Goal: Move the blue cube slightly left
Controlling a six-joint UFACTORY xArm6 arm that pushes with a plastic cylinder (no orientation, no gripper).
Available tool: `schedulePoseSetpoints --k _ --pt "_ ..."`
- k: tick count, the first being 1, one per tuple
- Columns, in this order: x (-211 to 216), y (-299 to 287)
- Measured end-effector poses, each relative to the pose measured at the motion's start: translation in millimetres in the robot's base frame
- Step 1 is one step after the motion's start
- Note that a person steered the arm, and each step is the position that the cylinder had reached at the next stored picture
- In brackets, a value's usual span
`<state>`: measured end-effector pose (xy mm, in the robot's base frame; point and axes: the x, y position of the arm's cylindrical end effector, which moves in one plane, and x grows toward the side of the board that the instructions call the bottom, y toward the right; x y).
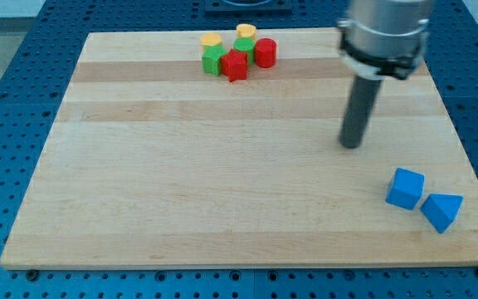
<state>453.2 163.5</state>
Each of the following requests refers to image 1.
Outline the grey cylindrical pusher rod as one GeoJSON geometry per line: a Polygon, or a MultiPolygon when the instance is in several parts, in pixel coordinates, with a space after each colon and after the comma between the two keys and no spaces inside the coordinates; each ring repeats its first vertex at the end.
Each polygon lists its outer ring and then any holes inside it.
{"type": "Polygon", "coordinates": [[[361,145],[382,83],[361,76],[354,78],[339,132],[339,143],[344,148],[356,149],[361,145]]]}

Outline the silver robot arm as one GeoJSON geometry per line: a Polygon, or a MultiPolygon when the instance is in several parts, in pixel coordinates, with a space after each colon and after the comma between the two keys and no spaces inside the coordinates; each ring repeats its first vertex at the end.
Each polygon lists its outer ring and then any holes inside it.
{"type": "Polygon", "coordinates": [[[387,77],[406,80],[427,48],[432,0],[353,0],[338,21],[339,54],[354,72],[339,143],[358,148],[387,77]]]}

